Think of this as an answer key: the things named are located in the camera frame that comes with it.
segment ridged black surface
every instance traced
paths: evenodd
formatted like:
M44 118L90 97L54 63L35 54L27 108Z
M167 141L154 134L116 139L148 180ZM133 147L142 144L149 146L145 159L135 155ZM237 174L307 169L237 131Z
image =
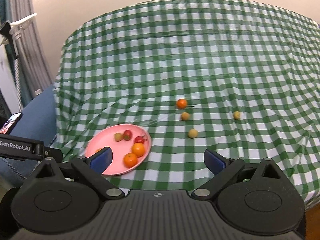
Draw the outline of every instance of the ridged black surface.
M42 236L20 230L12 240L299 240L294 232L253 236L226 224L207 201L191 199L184 190L136 191L108 201L82 228Z

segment person's leg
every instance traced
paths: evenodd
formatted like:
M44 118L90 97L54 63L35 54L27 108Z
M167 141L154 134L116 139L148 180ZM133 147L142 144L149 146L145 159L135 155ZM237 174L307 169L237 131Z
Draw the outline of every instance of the person's leg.
M53 86L33 99L22 111L10 135L40 140L49 146L56 135L55 102ZM13 187L20 187L35 168L37 161L18 161L0 158L0 176Z

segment wooden floor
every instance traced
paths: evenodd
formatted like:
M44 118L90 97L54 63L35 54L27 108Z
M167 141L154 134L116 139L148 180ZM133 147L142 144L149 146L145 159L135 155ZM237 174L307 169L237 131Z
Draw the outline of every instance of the wooden floor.
M306 240L320 240L320 204L306 213Z

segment metal pin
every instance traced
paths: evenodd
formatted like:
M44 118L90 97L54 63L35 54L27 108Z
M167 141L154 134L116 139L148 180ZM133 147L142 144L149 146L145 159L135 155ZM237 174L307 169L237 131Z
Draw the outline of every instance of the metal pin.
M199 197L206 197L208 195L210 195L210 191L205 189L205 188L198 188L194 191L195 195L199 196Z
M122 191L118 188L110 188L106 191L106 193L110 197L118 197L121 195Z

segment phone screen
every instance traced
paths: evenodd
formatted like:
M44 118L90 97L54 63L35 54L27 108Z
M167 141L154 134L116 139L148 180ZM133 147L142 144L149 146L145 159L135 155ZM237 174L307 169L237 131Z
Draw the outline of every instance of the phone screen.
M11 117L5 122L5 124L0 129L0 133L4 133L4 134L10 133L14 125L21 118L21 116L22 116L22 113L16 113L11 115Z

